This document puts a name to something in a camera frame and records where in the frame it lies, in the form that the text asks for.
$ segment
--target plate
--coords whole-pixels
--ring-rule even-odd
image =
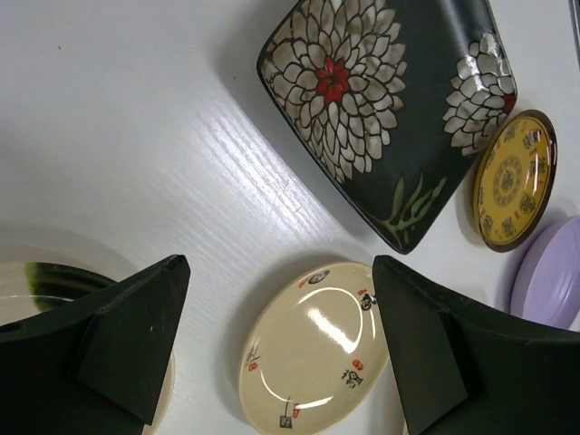
[[[486,150],[474,186],[483,241],[506,252],[521,245],[544,214],[556,175],[556,134],[541,111],[523,111]]]
[[[580,217],[546,228],[517,272],[510,313],[568,329],[580,311]]]
[[[371,268],[334,263],[296,279],[258,317],[239,397],[265,435],[318,433],[356,408],[388,358]]]
[[[517,98],[487,0],[303,0],[257,70],[323,172],[403,254]]]
[[[49,263],[0,263],[0,325],[44,313],[79,297],[115,284],[102,275]],[[143,435],[152,435],[169,406],[175,381],[175,361],[169,362],[155,419]]]

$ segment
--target white flower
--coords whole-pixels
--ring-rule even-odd
[[[338,182],[370,172],[391,143],[405,45],[384,0],[306,0],[263,53],[261,73]]]
[[[457,64],[451,106],[443,120],[452,147],[464,156],[483,150],[516,104],[516,84],[494,34],[484,34]]]

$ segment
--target black square plate with flowers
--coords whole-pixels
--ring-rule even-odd
[[[487,0],[303,0],[257,69],[326,175],[403,254],[516,103]]]

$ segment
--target white wooden surface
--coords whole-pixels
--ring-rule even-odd
[[[288,280],[337,257],[391,251],[334,190],[256,77],[258,51],[295,0],[32,0],[0,5],[0,256],[120,278],[172,253],[191,286],[177,384],[159,433],[251,434],[239,349]],[[543,224],[576,213],[580,73],[567,0],[491,0],[517,108],[556,126]],[[483,247],[462,186],[403,260],[505,306],[522,249]],[[328,433],[396,434],[392,375]]]

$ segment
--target small yellow round dish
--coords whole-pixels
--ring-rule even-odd
[[[258,317],[239,397],[258,432],[312,435],[354,410],[388,359],[371,268],[333,263],[297,278]]]
[[[476,176],[473,210],[488,247],[507,252],[534,231],[556,174],[556,134],[541,111],[523,111],[486,150]]]

